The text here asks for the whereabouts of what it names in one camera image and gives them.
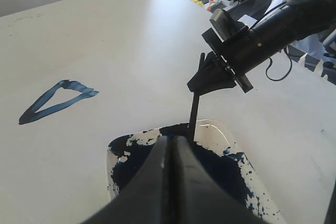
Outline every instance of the white table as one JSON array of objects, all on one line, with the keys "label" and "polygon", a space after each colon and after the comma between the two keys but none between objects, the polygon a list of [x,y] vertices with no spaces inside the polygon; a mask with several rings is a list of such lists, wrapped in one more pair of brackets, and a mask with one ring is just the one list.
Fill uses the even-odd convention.
[{"label": "white table", "polygon": [[[189,0],[66,0],[0,18],[0,223],[77,223],[104,206],[110,141],[188,121],[186,83],[209,52],[210,15]],[[278,77],[289,62],[274,60]],[[336,177],[336,88],[297,64],[274,83],[266,65],[248,73],[247,94],[201,97],[198,118],[228,126],[288,223],[322,223]],[[100,93],[18,125],[62,79]],[[51,103],[68,93],[57,95]]]}]

